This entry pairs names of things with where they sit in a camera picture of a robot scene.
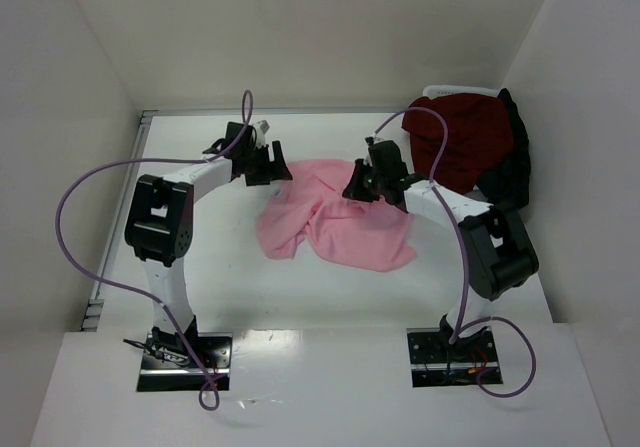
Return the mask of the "pink t-shirt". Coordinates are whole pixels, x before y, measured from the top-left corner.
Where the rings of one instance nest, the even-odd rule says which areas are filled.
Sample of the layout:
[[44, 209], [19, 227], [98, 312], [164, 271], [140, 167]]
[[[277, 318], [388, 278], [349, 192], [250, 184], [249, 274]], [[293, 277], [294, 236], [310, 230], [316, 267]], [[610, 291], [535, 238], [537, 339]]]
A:
[[311, 159], [289, 165], [291, 181], [274, 191], [256, 223], [266, 257], [295, 257], [308, 242], [320, 258], [376, 272], [397, 270], [416, 257], [407, 237], [413, 217], [383, 201], [342, 197], [353, 165], [339, 159]]

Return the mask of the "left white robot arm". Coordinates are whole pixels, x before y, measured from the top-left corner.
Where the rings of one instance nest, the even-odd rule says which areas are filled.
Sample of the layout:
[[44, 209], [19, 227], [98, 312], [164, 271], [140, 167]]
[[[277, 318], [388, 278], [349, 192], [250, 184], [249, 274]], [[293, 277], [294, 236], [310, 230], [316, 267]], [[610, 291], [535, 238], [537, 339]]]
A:
[[191, 363], [189, 351], [199, 341], [184, 273], [196, 202], [240, 177], [248, 186], [292, 179], [280, 142], [266, 140], [269, 129], [265, 120], [248, 126], [230, 122], [200, 162], [164, 176], [143, 175], [136, 182], [124, 238], [142, 262], [156, 299], [145, 349], [158, 358]]

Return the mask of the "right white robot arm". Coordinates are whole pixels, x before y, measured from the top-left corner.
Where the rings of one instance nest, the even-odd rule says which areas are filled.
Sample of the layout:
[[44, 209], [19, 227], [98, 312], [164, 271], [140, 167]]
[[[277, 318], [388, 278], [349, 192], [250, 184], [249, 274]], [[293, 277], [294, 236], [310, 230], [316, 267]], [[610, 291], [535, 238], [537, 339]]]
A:
[[539, 260], [519, 210], [458, 194], [408, 171], [391, 140], [366, 139], [366, 158], [355, 161], [343, 191], [349, 200], [382, 200], [398, 210], [453, 229], [463, 268], [460, 300], [440, 322], [441, 342], [466, 348], [489, 321], [489, 304], [537, 273]]

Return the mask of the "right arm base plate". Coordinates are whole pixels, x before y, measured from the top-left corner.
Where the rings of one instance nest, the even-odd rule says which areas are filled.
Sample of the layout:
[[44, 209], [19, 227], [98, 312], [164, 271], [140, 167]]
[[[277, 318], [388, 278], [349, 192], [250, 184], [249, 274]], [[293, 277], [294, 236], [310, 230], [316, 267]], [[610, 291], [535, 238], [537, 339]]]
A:
[[503, 383], [492, 332], [482, 328], [454, 346], [438, 329], [409, 329], [407, 344], [414, 388], [463, 387], [477, 384]]

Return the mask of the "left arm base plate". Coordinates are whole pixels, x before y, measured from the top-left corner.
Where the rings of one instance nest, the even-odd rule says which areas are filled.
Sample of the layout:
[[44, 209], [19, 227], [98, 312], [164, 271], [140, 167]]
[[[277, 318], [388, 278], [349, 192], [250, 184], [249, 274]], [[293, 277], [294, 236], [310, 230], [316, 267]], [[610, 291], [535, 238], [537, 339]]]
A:
[[[134, 345], [142, 350], [137, 392], [197, 392], [204, 384], [202, 370], [188, 353], [153, 347], [151, 335], [145, 343]], [[230, 386], [232, 347], [231, 333], [201, 334], [194, 346], [200, 362], [216, 378], [216, 388], [223, 392]]]

